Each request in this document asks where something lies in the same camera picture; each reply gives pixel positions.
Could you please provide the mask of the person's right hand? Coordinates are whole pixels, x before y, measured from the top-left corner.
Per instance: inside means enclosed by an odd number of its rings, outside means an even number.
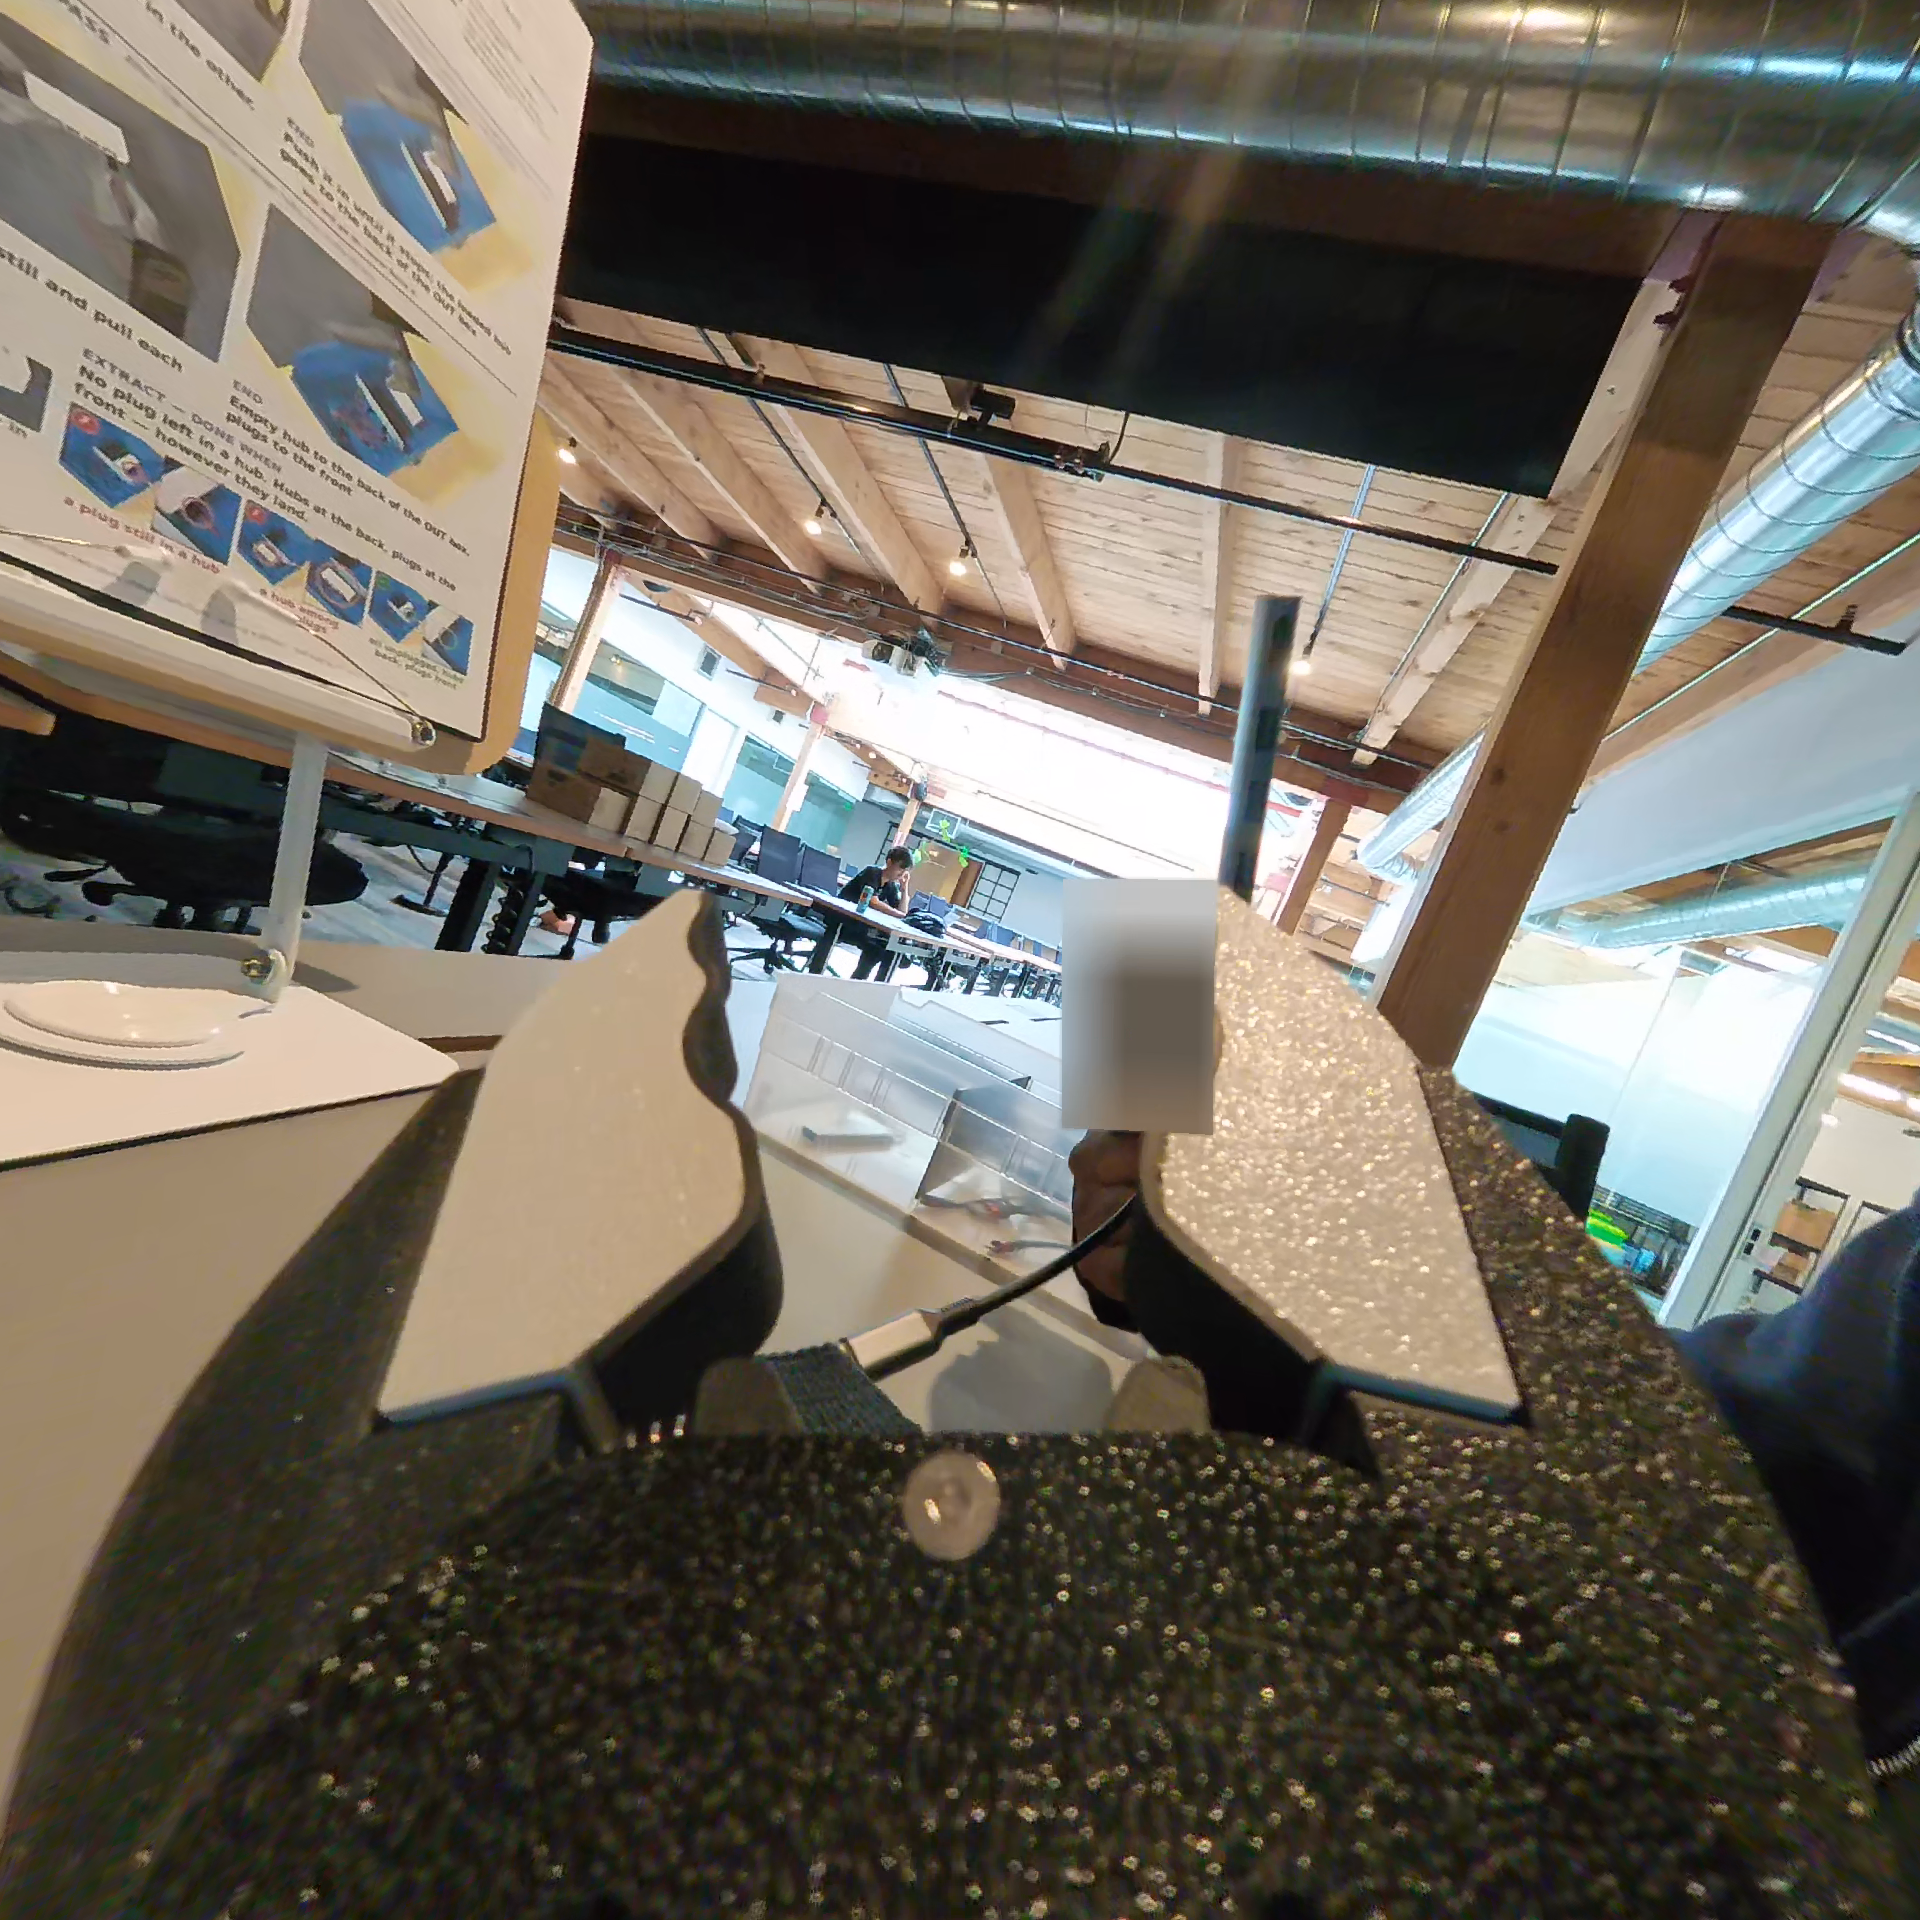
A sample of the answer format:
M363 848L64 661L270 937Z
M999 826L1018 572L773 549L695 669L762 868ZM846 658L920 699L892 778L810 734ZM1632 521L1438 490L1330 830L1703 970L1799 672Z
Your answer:
M1111 1216L1138 1197L1142 1136L1132 1132L1086 1132L1069 1153L1071 1244L1088 1242ZM1101 1244L1074 1264L1092 1317L1119 1332L1138 1332L1125 1297L1125 1267L1133 1245L1135 1219L1122 1221Z

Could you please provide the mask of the long wooden desk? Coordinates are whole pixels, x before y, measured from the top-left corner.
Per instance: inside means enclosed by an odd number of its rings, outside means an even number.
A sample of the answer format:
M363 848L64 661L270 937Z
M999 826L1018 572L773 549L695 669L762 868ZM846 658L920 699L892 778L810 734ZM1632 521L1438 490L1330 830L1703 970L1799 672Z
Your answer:
M518 954L547 894L566 875L645 902L680 890L709 892L741 914L759 902L767 902L773 917L818 905L797 886L574 824L518 788L478 776L418 776L376 760L330 755L327 787L340 787L348 797L325 801L325 828L386 848L431 848L464 860L438 933L445 950Z
M1019 944L997 944L957 929L920 929L909 926L902 914L884 914L872 902L856 898L799 890L802 898L818 905L832 921L851 924L878 937L884 948L871 973L871 980L887 984L901 968L920 968L925 972L923 988L940 992L950 972L964 976L964 992L990 992L1007 997L1028 997L1060 1004L1064 970L1051 950L1021 948Z

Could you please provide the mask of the wooden post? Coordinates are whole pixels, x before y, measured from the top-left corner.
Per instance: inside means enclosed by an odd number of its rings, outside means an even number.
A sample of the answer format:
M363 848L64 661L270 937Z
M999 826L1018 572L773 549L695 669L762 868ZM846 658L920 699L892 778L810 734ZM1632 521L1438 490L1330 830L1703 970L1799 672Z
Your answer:
M1279 913L1275 926L1285 933L1299 930L1307 902L1311 898L1314 886L1318 885L1325 864L1338 845L1339 834L1344 834L1346 824L1354 814L1354 804L1344 797L1323 797L1318 817L1311 828L1311 838L1301 852L1291 878L1287 881L1287 892L1279 900Z
M1834 233L1723 217L1446 818L1375 1009L1451 1068Z

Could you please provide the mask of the metal air duct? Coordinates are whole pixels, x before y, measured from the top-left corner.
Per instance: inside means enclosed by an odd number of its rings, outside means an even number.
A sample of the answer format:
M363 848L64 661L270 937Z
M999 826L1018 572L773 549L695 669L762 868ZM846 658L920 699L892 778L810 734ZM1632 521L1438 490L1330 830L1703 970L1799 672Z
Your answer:
M1749 881L1606 914L1574 917L1567 910L1526 917L1524 926L1595 950L1690 944L1782 929L1842 929L1869 878L1855 861L1826 870Z
M940 562L907 530L866 533L872 570L923 609L959 666L995 666L1011 691L1090 708L1175 746L1222 747L1191 717L1198 694L1152 664L1164 640L1107 651L1069 635L1090 617L1090 566L1040 507L1088 507L1069 480L1119 477L1119 555L1164 494L1186 491L1203 530L1224 521L1304 549L1365 534L1387 582L1515 582L1548 601L1567 547L1634 413L1599 388L1628 347L1646 362L1677 318L1695 257L1723 217L1784 219L1916 253L1916 5L582 5L592 35L589 134L706 153L797 161L884 178L1157 211L1200 233L1254 225L1386 250L1634 280L1591 405L1548 494L1460 484L1082 401L999 390L884 358L656 320L563 293L549 329L620 344L549 362L580 398L599 377L621 433L678 453L714 496L762 484L744 465L744 405L783 390L860 426L822 477L856 530L884 436L950 462L1002 507L990 557L1012 570L1034 645L986 646L991 611L938 611ZM853 417L853 398L869 413Z

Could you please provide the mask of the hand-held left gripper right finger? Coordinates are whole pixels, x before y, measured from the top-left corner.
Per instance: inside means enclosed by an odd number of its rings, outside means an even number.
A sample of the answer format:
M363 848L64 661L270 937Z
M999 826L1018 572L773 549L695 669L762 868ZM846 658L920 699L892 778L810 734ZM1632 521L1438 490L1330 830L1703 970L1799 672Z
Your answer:
M1164 988L1206 1043L1206 1126L1142 1129L1126 1307L1206 1426L1365 1450L1366 1411L1522 1433L1517 1365L1482 1276L1420 1066L1288 933L1203 890Z

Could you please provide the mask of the clear plastic bin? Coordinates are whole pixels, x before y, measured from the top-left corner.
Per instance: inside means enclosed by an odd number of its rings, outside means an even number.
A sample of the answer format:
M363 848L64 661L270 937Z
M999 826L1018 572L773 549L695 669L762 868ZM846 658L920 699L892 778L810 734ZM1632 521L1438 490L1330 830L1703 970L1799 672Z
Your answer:
M952 1100L980 1110L1058 1108L1063 1123L1063 1022L1048 1005L966 998L894 984L835 976L779 980L748 1083L744 1110L759 1136L853 1197L991 1280L1014 1277L1071 1245L1064 1216L1003 1205L928 1206L917 1187ZM799 1125L872 1118L890 1150L822 1153Z

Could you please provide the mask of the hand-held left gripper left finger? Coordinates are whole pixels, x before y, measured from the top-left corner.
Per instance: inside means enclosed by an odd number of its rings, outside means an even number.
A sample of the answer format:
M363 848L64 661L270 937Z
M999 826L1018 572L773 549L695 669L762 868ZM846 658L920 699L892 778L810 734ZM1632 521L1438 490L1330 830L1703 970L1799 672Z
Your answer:
M381 1417L558 1395L610 1450L757 1354L783 1284L728 986L715 902L690 892L550 970L478 1080Z

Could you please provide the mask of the stack of cardboard boxes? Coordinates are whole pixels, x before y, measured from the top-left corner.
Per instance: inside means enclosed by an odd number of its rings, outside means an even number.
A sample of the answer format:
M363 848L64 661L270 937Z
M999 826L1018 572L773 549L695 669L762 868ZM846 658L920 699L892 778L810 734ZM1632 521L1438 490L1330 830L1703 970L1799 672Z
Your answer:
M695 864L725 868L733 860L736 830L719 824L719 797L603 730L541 731L525 796L574 824Z

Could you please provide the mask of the printed instruction board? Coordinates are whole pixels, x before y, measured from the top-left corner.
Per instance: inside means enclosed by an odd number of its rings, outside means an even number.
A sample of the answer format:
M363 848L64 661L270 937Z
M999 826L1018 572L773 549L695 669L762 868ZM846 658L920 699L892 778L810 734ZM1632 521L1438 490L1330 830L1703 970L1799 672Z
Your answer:
M4 2L4 645L480 741L589 70L570 2Z

